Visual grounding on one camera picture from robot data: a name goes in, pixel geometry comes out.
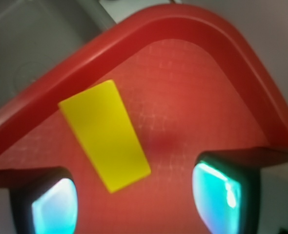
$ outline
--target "yellow rectangle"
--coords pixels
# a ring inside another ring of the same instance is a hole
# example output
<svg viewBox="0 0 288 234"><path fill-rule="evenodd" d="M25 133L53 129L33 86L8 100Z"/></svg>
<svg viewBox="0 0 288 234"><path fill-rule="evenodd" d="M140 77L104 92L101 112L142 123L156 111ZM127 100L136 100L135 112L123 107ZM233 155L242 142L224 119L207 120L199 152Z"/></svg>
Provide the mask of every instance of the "yellow rectangle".
<svg viewBox="0 0 288 234"><path fill-rule="evenodd" d="M62 101L59 107L110 193L151 173L113 80Z"/></svg>

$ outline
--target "textured red surface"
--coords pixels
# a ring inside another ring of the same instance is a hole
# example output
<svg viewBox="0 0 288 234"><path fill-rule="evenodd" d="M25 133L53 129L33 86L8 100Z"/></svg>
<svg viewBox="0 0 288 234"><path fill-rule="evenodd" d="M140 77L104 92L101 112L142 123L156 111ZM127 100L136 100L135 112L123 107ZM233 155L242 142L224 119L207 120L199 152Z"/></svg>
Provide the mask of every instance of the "textured red surface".
<svg viewBox="0 0 288 234"><path fill-rule="evenodd" d="M78 233L206 233L191 173L202 150L268 145L213 58L182 40L152 43L115 80L152 174L110 195L57 111L0 156L0 168L63 165L78 188Z"/></svg>
<svg viewBox="0 0 288 234"><path fill-rule="evenodd" d="M151 176L110 195L57 103L115 80ZM0 110L0 168L62 165L79 194L78 233L206 233L192 197L202 150L288 146L288 107L254 52L205 10L130 17Z"/></svg>

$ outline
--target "tray rim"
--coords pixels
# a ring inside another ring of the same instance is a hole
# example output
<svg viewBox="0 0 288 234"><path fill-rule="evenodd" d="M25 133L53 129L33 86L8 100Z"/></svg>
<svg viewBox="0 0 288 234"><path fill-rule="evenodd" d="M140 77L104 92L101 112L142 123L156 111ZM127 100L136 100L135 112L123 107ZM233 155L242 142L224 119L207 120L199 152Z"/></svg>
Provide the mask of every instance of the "tray rim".
<svg viewBox="0 0 288 234"><path fill-rule="evenodd" d="M58 110L58 102L162 39L186 40L207 51L246 103L269 144L288 147L288 105L243 36L205 9L167 4L137 12L104 32L4 105L0 109L0 154ZM89 78L87 71L93 71Z"/></svg>

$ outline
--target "red plastic tray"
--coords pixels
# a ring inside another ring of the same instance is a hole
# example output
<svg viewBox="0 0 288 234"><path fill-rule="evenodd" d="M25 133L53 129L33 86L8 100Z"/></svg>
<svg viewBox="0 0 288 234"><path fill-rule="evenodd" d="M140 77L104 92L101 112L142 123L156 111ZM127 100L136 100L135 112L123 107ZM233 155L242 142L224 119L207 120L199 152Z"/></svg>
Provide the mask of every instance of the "red plastic tray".
<svg viewBox="0 0 288 234"><path fill-rule="evenodd" d="M114 79L152 175L109 194L57 103ZM207 233L191 173L203 150L288 147L288 107L229 23L162 5L91 41L0 110L0 168L62 165L79 194L78 233Z"/></svg>

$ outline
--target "cyan light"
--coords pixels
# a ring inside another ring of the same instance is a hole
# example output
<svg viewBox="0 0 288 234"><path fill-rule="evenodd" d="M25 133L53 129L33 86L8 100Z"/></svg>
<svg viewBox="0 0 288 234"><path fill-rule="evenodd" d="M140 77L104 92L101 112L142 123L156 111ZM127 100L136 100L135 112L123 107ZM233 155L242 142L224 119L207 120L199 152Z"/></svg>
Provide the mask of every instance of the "cyan light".
<svg viewBox="0 0 288 234"><path fill-rule="evenodd" d="M63 178L32 203L36 234L72 234L78 217L75 184Z"/></svg>
<svg viewBox="0 0 288 234"><path fill-rule="evenodd" d="M192 178L198 213L214 234L237 234L240 225L241 185L205 162Z"/></svg>

